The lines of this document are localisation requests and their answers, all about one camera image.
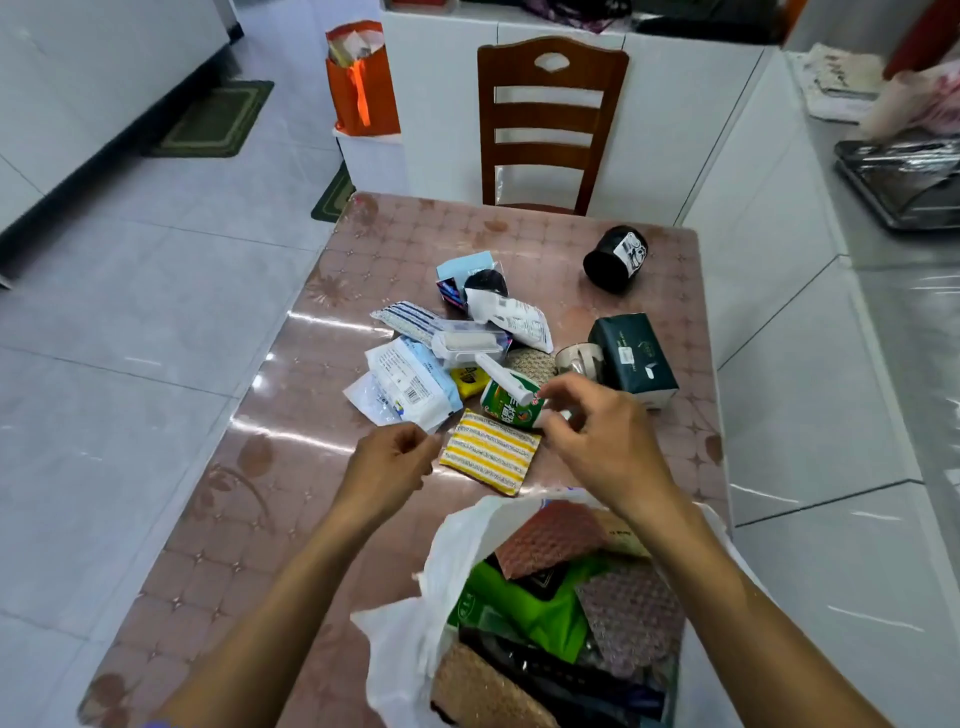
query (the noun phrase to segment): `orange paper bag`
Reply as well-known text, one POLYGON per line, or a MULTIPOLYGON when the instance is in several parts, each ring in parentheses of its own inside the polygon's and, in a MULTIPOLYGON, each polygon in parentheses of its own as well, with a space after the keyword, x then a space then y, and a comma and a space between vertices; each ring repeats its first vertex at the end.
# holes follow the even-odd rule
MULTIPOLYGON (((370 33, 382 36, 383 26, 372 20, 361 20, 334 28, 326 34, 326 39, 334 40, 353 32, 361 36, 370 33)), ((337 110, 339 131, 351 136, 399 133, 394 84, 385 45, 366 58, 354 61, 349 68, 343 68, 328 58, 326 76, 330 81, 333 107, 337 110)))

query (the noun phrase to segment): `yellow package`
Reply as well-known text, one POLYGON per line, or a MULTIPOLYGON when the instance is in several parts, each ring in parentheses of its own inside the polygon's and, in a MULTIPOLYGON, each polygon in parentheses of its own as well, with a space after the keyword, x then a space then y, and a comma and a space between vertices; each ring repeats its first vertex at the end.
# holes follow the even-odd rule
POLYGON ((600 526, 607 532, 607 542, 604 544, 606 551, 623 553, 628 556, 638 558, 649 558, 650 551, 646 549, 636 534, 630 530, 627 522, 603 508, 592 508, 593 517, 597 519, 600 526))
POLYGON ((473 397, 483 392, 483 388, 490 381, 490 375, 484 372, 480 367, 464 367, 463 369, 451 369, 450 376, 456 382, 457 392, 460 393, 460 399, 473 397))
POLYGON ((539 445, 539 435, 465 410, 440 456, 440 464, 486 483, 505 496, 515 496, 539 445))

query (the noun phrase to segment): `sticker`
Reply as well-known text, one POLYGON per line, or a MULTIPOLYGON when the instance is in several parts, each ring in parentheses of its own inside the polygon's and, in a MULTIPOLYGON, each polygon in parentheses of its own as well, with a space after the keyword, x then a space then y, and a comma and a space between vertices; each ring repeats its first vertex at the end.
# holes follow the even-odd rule
POLYGON ((624 235, 623 240, 616 244, 616 247, 613 249, 613 254, 620 258, 623 264, 627 266, 627 270, 630 272, 629 275, 632 276, 640 270, 640 266, 643 265, 643 261, 646 260, 647 246, 632 232, 628 232, 624 235))

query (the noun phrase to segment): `white package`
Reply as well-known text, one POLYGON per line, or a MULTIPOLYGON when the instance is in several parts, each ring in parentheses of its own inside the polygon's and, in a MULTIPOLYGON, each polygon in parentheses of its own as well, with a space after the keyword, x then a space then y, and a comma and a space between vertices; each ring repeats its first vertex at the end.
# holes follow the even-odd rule
POLYGON ((553 353, 553 338, 543 311, 534 305, 504 298, 493 291, 467 289, 467 312, 474 321, 491 322, 516 340, 541 352, 553 353))
POLYGON ((387 401, 371 372, 367 372, 344 390, 350 404, 359 409, 374 425, 395 425, 400 416, 387 401))
POLYGON ((399 418, 436 432, 453 410, 443 388, 403 340, 394 339, 366 354, 377 386, 399 418))
MULTIPOLYGON (((579 488, 551 493, 550 499, 603 507, 579 488)), ((460 599, 470 570, 510 538, 545 502, 540 497, 487 496, 447 516, 434 536, 423 572, 417 576, 421 596, 351 616, 370 640, 367 701, 387 728, 444 728, 430 710, 430 684, 456 634, 446 627, 446 619, 460 599)), ((759 585, 733 546, 720 517, 709 506, 700 508, 724 549, 759 585)), ((680 655, 674 726, 705 725, 742 724, 688 622, 680 655)))

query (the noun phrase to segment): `chair backrest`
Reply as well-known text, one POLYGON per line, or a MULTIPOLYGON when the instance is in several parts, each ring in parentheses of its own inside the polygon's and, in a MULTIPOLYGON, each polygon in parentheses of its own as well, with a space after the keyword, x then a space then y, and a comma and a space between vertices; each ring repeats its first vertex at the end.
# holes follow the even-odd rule
POLYGON ((496 204, 494 177, 497 165, 549 164, 583 170, 574 211, 586 215, 629 60, 623 51, 595 48, 559 36, 478 48, 484 205, 496 204), (545 54, 560 54, 568 65, 552 71, 542 68, 537 65, 537 60, 545 54), (497 104, 494 90, 498 86, 585 88, 602 91, 603 99, 599 109, 539 102, 497 104), (497 129, 562 129, 589 133, 592 139, 588 147, 555 142, 497 143, 497 129))

